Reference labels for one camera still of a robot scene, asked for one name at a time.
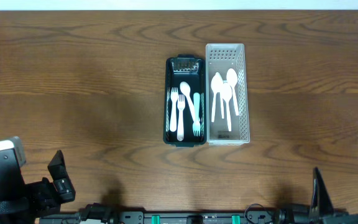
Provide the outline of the light blue plastic fork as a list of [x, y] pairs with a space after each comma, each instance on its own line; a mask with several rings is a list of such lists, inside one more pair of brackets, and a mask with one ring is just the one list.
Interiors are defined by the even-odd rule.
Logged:
[[195, 137], [200, 136], [201, 132], [201, 125], [200, 125], [200, 94], [194, 93], [193, 95], [194, 99], [194, 109], [195, 109], [195, 121], [193, 123], [193, 135]]

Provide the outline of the white plastic fork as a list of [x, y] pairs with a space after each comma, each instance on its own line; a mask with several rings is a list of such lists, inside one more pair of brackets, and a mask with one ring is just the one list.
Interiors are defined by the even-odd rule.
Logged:
[[178, 88], [172, 87], [170, 99], [172, 101], [171, 117], [170, 117], [170, 131], [175, 132], [177, 130], [177, 100], [178, 100]]
[[183, 110], [185, 109], [185, 96], [180, 94], [177, 102], [178, 107], [178, 127], [177, 127], [177, 139], [179, 141], [184, 140], [184, 124], [183, 124]]

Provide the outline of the white plastic spoon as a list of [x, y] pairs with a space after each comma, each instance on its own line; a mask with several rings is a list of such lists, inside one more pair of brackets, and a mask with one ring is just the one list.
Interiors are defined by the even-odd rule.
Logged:
[[187, 99], [193, 121], [196, 121], [195, 107], [194, 107], [193, 101], [191, 100], [191, 96], [190, 96], [191, 88], [190, 88], [189, 84], [187, 84], [187, 82], [181, 82], [180, 83], [180, 91], [184, 94], [184, 96]]
[[215, 121], [216, 117], [216, 96], [221, 92], [221, 87], [223, 85], [223, 79], [219, 72], [216, 72], [214, 77], [211, 80], [211, 89], [213, 91], [213, 104], [212, 104], [212, 112], [211, 112], [211, 122]]
[[237, 96], [236, 96], [236, 85], [237, 85], [238, 77], [237, 77], [236, 71], [233, 68], [230, 68], [227, 71], [226, 81], [232, 88], [234, 111], [235, 111], [236, 116], [239, 116], [239, 107], [238, 107]]
[[232, 131], [232, 126], [231, 126], [231, 113], [230, 113], [230, 107], [229, 107], [229, 102], [232, 98], [232, 89], [230, 84], [223, 83], [223, 86], [221, 88], [221, 94], [222, 94], [222, 98], [224, 100], [224, 102], [226, 103], [226, 120], [227, 120], [227, 128], [228, 131]]
[[220, 109], [221, 109], [221, 118], [224, 119], [224, 99], [223, 99], [223, 93], [219, 93], [220, 97]]

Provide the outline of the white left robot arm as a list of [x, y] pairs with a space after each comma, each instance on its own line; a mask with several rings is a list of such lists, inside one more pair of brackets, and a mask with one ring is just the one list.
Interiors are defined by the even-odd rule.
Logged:
[[25, 183], [21, 167], [26, 163], [19, 137], [0, 140], [0, 223], [34, 223], [37, 218], [60, 212], [75, 200], [75, 189], [58, 150], [47, 168], [52, 181]]

